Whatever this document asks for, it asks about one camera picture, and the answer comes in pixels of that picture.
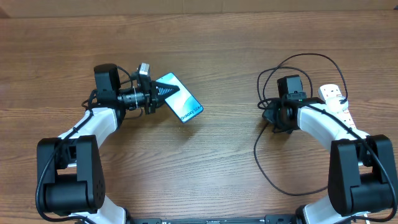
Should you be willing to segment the blue Samsung Galaxy smartphone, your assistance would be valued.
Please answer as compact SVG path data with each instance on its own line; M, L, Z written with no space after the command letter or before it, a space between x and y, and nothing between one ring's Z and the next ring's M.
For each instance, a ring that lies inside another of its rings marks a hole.
M168 73L158 78L157 82L176 85L180 88L178 92L166 98L165 102L182 123L190 121L203 111L203 107L199 101L173 73Z

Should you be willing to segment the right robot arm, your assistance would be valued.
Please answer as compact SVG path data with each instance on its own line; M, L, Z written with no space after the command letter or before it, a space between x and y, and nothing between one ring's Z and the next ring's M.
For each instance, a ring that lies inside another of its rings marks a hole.
M368 213L397 212L397 171L391 140L358 130L338 85L326 84L309 97L298 75L277 81L263 117L281 132L302 130L329 151L327 196L293 215L267 215L267 223L351 223Z

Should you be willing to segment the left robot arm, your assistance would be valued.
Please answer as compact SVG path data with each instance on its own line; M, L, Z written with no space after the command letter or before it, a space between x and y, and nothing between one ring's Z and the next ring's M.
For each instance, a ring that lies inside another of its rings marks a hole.
M152 80L149 64L142 63L128 74L131 86L123 89L120 71L113 63L95 66L96 89L82 103L84 117L37 145L35 206L48 222L134 223L128 210L106 195L99 148L120 128L127 111L155 113L180 87Z

